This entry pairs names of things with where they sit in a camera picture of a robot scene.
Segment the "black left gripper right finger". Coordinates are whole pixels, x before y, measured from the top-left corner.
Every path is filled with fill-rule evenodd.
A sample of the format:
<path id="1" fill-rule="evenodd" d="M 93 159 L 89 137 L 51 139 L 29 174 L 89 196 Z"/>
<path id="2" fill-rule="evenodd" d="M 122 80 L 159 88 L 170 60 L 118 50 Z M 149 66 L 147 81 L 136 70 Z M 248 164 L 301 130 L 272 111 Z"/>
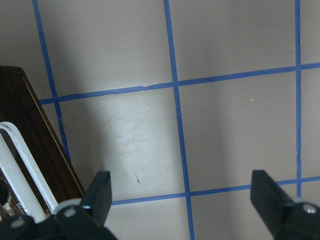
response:
<path id="1" fill-rule="evenodd" d="M 264 170 L 252 171 L 250 201 L 274 240 L 320 238 L 320 206 L 290 197 Z"/>

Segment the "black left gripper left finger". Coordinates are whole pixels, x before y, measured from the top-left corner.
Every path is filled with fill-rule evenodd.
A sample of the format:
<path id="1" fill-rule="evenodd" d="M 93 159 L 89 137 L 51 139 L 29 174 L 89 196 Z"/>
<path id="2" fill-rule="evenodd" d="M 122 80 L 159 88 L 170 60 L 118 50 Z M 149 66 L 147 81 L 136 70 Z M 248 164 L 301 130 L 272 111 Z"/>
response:
<path id="1" fill-rule="evenodd" d="M 61 208 L 56 222 L 64 240 L 110 240 L 104 227 L 111 207 L 111 175 L 99 171 L 78 204 Z"/>

